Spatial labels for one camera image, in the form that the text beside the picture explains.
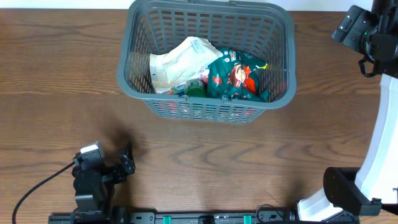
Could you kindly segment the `green coffee bag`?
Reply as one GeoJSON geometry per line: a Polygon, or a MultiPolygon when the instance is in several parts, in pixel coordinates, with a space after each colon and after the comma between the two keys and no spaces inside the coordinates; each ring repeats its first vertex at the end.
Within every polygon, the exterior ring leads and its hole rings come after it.
{"type": "Polygon", "coordinates": [[[266,102],[269,91],[260,92],[259,73],[268,64],[246,52],[227,48],[219,51],[223,56],[208,66],[207,97],[266,102]]]}

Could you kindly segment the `tissue multipack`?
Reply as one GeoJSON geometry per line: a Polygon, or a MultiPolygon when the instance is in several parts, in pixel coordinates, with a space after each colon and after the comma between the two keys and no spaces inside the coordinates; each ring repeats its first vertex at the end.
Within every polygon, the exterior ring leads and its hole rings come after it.
{"type": "Polygon", "coordinates": [[[157,94],[184,95],[185,90],[192,85],[199,85],[202,88],[206,89],[209,73],[210,70],[208,67],[206,67],[199,73],[192,76],[190,79],[185,80],[184,82],[180,81],[177,85],[174,85],[173,87],[156,87],[154,84],[152,86],[154,87],[154,90],[157,94]]]}

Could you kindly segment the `beige paper pouch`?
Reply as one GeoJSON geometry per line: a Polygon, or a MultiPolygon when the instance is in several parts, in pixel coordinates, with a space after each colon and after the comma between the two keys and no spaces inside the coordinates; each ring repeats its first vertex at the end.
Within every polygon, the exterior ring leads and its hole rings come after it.
{"type": "Polygon", "coordinates": [[[222,56],[207,39],[187,37],[166,54],[150,55],[152,85],[157,91],[163,91],[185,83],[222,56]]]}

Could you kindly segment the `green-lid jar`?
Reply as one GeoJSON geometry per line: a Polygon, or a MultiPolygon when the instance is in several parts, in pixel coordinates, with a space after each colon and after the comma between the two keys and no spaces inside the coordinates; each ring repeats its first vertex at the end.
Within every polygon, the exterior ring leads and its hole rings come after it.
{"type": "Polygon", "coordinates": [[[205,84],[198,78],[187,81],[184,89],[189,97],[206,98],[205,84]]]}

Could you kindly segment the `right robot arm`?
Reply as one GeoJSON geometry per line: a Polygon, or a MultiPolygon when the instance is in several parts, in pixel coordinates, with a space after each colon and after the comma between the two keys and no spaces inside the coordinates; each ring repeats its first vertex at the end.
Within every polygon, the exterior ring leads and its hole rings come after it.
{"type": "Polygon", "coordinates": [[[327,168],[322,189],[297,203],[295,223],[397,214],[397,1],[374,1],[370,11],[351,6],[332,38],[363,55],[366,78],[381,76],[379,110],[362,166],[327,168]]]}

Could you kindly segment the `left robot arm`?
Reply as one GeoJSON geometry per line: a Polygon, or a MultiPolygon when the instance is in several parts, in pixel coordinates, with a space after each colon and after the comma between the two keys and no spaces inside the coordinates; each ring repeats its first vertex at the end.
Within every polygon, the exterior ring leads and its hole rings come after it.
{"type": "Polygon", "coordinates": [[[135,173],[132,143],[118,154],[119,161],[107,166],[99,142],[80,149],[73,158],[73,187],[77,208],[70,215],[71,223],[129,223],[123,207],[113,206],[114,186],[135,173]]]}

